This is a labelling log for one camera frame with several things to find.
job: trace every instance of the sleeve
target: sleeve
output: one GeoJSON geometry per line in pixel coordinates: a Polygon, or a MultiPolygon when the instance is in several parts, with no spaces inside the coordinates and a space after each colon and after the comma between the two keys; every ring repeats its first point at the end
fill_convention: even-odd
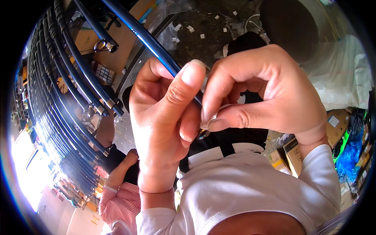
{"type": "Polygon", "coordinates": [[[136,216],[137,234],[170,234],[169,228],[176,217],[176,211],[169,208],[150,208],[136,216]]]}
{"type": "Polygon", "coordinates": [[[99,216],[102,218],[103,221],[106,221],[106,207],[107,204],[116,197],[117,190],[104,185],[102,196],[100,197],[98,209],[99,209],[99,216]]]}
{"type": "Polygon", "coordinates": [[[317,190],[339,212],[341,204],[340,181],[329,145],[317,146],[304,158],[299,179],[317,190]]]}

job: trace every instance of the person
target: person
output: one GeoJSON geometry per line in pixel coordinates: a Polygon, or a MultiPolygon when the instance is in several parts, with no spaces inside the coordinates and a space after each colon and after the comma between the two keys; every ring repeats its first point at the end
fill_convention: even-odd
{"type": "Polygon", "coordinates": [[[112,143],[115,137],[114,111],[110,109],[108,112],[107,117],[102,116],[96,134],[98,142],[109,150],[102,163],[109,177],[99,201],[99,215],[110,226],[110,234],[137,234],[135,218],[141,210],[137,186],[138,154],[136,149],[131,149],[125,155],[112,143]]]}
{"type": "Polygon", "coordinates": [[[173,78],[151,58],[133,85],[129,109],[140,168],[138,233],[300,235],[335,216],[341,194],[326,112],[297,63],[277,45],[227,56],[214,64],[200,110],[193,99],[204,77],[205,65],[198,60],[173,78]],[[263,101],[236,104],[245,90],[257,92],[263,101]],[[220,109],[224,101],[236,105],[220,109]],[[223,154],[221,146],[208,149],[188,157],[188,168],[181,172],[180,161],[201,121],[211,132],[259,128],[295,134],[300,176],[275,170],[257,143],[230,139],[232,153],[223,154]],[[182,194],[176,212],[178,169],[182,194]]]}

